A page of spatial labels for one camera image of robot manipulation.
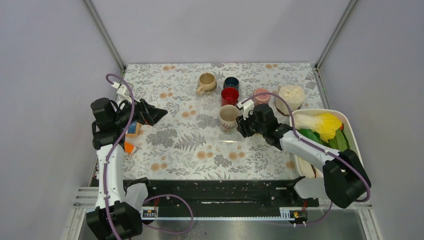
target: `mug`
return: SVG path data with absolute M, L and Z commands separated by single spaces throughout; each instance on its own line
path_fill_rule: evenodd
M 221 131 L 225 134 L 231 133 L 231 131 L 237 127 L 236 118 L 239 116 L 240 111 L 233 105 L 225 105 L 219 110 L 219 121 Z
M 227 77 L 224 80 L 224 85 L 222 86 L 222 89 L 226 88 L 235 88 L 237 91 L 239 90 L 239 80 L 233 76 Z
M 254 91 L 253 91 L 253 95 L 256 95 L 256 94 L 261 94 L 261 93 L 269 93 L 270 91 L 268 91 L 266 88 L 263 88 L 263 87 L 260 87 L 260 88 L 256 88 Z M 271 95 L 259 95 L 259 96 L 255 96 L 254 98 L 253 98 L 253 102 L 254 102 L 254 105 L 255 106 L 257 106 L 257 105 L 259 105 L 259 104 L 267 104 L 267 103 L 269 103 L 270 102 L 270 99 L 271 99 Z
M 203 73 L 200 75 L 199 80 L 197 81 L 197 90 L 196 94 L 198 96 L 203 94 L 211 94 L 217 89 L 217 80 L 215 76 L 211 73 Z
M 239 99 L 239 91 L 232 87 L 227 87 L 221 91 L 221 106 L 236 105 Z

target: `white wall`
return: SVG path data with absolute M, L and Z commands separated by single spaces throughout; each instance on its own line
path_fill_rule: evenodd
M 316 62 L 349 0 L 93 0 L 131 63 Z
M 0 29 L 0 239 L 57 240 L 120 71 L 81 0 L 2 0 Z
M 384 239 L 422 239 L 424 1 L 359 1 L 321 68 L 353 124 Z

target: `mug handle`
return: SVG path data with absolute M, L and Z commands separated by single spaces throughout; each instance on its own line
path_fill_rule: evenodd
M 204 94 L 205 93 L 205 91 L 203 90 L 203 86 L 199 86 L 198 88 L 197 88 L 197 90 L 196 90 L 196 94 L 198 95 L 198 96 L 200 96 L 200 95 L 202 95 L 202 94 Z

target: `floral tablecloth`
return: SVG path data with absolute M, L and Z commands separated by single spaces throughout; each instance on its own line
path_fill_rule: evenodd
M 218 87 L 208 97 L 196 95 L 201 74 L 215 75 Z M 143 125 L 133 155 L 123 160 L 123 178 L 138 179 L 293 179 L 299 176 L 293 156 L 268 145 L 260 135 L 240 142 L 219 142 L 220 93 L 224 79 L 240 81 L 240 98 L 262 87 L 299 85 L 306 93 L 302 108 L 322 108 L 322 100 L 310 63 L 130 64 L 124 78 L 136 99 L 168 110 L 154 127 Z M 288 117 L 269 105 L 283 123 Z

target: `red mug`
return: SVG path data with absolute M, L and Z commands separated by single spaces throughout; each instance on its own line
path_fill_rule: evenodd
M 239 99 L 239 91 L 233 87 L 227 87 L 221 92 L 221 105 L 235 106 Z

